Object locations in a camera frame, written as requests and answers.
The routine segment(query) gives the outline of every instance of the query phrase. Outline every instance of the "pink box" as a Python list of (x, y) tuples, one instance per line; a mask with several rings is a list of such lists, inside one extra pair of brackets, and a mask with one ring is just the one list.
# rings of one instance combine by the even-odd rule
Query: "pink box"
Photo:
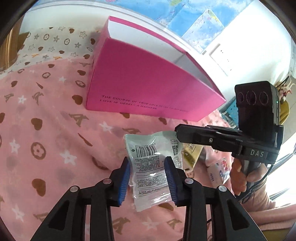
[(186, 51), (115, 17), (102, 30), (90, 78), (88, 110), (199, 121), (225, 103)]

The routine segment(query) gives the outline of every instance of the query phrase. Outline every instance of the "pink sleeve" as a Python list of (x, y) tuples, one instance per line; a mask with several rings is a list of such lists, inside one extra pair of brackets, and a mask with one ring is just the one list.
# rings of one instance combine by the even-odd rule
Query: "pink sleeve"
[(261, 230), (290, 228), (296, 219), (296, 204), (278, 208), (275, 206), (276, 202), (271, 201), (266, 192), (266, 184), (243, 204)]
[(251, 198), (245, 204), (243, 204), (243, 207), (248, 212), (269, 210), (275, 208), (275, 206), (276, 203), (270, 200), (266, 192), (266, 184), (254, 192)]

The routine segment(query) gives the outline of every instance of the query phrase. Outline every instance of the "world map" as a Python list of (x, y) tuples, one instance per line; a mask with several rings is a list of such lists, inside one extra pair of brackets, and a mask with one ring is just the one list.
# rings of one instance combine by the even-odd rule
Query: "world map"
[[(68, 0), (39, 0), (35, 6)], [(95, 0), (144, 15), (204, 49), (253, 0)]]

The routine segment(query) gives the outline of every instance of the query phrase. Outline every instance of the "electrical outlet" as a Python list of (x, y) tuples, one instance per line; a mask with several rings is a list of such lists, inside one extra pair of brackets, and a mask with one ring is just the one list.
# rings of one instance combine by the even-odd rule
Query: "electrical outlet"
[(219, 67), (228, 76), (233, 69), (232, 56), (229, 50), (223, 49), (223, 47), (218, 44), (217, 47), (210, 53), (211, 58), (219, 65)]

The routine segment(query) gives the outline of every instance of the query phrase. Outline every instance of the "camera lens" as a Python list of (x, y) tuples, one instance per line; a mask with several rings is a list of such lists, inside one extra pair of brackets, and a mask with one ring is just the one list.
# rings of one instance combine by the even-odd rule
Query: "camera lens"
[(263, 91), (260, 93), (260, 96), (259, 96), (259, 100), (260, 100), (260, 103), (262, 105), (267, 105), (268, 103), (268, 95)]
[(239, 103), (242, 103), (244, 101), (244, 95), (242, 92), (239, 92), (239, 94), (237, 95), (237, 100)]
[(248, 91), (247, 92), (247, 102), (251, 105), (254, 105), (256, 103), (257, 97), (254, 91)]

